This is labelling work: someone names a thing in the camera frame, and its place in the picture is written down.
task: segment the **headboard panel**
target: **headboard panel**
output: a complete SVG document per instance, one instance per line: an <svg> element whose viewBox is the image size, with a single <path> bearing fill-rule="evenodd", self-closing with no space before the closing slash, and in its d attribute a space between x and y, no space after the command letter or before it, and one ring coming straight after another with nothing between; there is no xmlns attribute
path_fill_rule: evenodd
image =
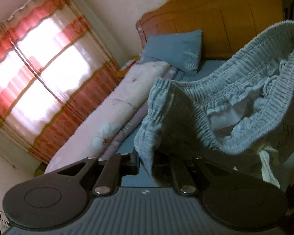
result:
<svg viewBox="0 0 294 235"><path fill-rule="evenodd" d="M202 57L228 59L268 26L282 21L281 0L169 0L137 22L149 35L202 29Z"/></svg>

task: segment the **red and white curtain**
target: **red and white curtain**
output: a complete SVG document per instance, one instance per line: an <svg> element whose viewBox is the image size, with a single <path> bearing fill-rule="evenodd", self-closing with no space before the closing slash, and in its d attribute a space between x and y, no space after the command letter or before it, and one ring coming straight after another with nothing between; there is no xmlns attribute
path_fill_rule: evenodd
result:
<svg viewBox="0 0 294 235"><path fill-rule="evenodd" d="M48 163L119 83L72 0L31 0L0 25L0 131Z"/></svg>

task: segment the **bed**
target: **bed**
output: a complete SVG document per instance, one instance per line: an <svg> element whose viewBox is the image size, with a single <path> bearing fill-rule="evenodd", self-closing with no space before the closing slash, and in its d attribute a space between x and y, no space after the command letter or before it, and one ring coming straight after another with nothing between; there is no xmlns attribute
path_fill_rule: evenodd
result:
<svg viewBox="0 0 294 235"><path fill-rule="evenodd" d="M282 20L281 0L169 0L160 8L144 14L136 28L143 48L152 35L201 29L202 50L198 73L188 76L178 71L175 75L175 80L178 81L196 81L212 73L264 29ZM117 153L132 152L138 129L139 127L122 142ZM294 144L288 143L284 147L292 151L283 157L283 165L275 175L285 190L294 168ZM224 156L214 158L220 162L224 160ZM57 160L53 158L48 167L53 165L56 168L55 162ZM123 178L122 185L156 186L142 168L138 176Z"/></svg>

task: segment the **white logo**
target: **white logo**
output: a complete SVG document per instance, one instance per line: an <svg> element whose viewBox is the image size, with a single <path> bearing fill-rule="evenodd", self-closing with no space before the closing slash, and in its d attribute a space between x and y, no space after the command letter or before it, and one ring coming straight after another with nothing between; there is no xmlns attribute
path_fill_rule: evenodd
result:
<svg viewBox="0 0 294 235"><path fill-rule="evenodd" d="M147 195L147 194L149 194L149 193L150 193L150 191L149 191L149 190L147 190L147 189L145 189L144 191L141 191L141 193L142 193L142 194L145 194L145 195Z"/></svg>

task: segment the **mattress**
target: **mattress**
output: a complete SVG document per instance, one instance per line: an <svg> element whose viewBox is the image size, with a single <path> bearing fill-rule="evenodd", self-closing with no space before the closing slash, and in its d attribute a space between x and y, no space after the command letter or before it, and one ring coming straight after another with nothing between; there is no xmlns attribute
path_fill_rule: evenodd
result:
<svg viewBox="0 0 294 235"><path fill-rule="evenodd" d="M203 60L200 62L198 73L195 76L187 76L182 71L178 70L174 80L176 81L197 81L202 79L212 72L214 72L217 68L219 68L225 60ZM134 138L139 130L139 127L130 134L125 141L121 144L117 153L130 153L134 148ZM217 163L224 162L223 155L211 155L206 158L213 158L213 161ZM273 173L277 180L280 183L281 189L286 191L286 188L289 184L289 179L291 173L294 169L294 152L293 154L280 166L273 168ZM140 166L140 173L137 176L125 176L122 179L122 186L126 187L157 187L157 184L149 177L149 175L144 170L143 166Z"/></svg>

